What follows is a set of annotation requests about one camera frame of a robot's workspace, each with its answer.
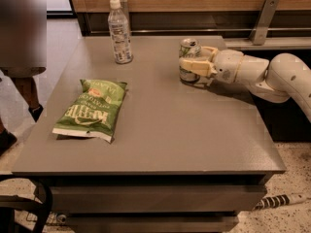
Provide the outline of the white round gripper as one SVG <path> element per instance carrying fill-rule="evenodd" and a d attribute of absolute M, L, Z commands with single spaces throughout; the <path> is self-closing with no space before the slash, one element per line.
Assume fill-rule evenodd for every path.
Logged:
<path fill-rule="evenodd" d="M 215 78 L 219 82 L 235 82 L 238 67 L 244 56 L 241 51 L 219 51 L 218 48 L 202 46 L 200 55 L 207 59 L 181 57 L 179 64 L 183 69 L 202 77 L 211 78 L 216 75 Z"/>

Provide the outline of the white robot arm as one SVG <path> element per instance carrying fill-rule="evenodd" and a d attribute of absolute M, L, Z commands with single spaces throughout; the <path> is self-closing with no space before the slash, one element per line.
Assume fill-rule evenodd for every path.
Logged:
<path fill-rule="evenodd" d="M 203 47 L 198 57 L 180 57 L 180 66 L 209 83 L 238 83 L 273 103 L 293 98 L 311 121 L 311 69 L 297 56 L 280 53 L 271 60 L 238 50 Z"/>

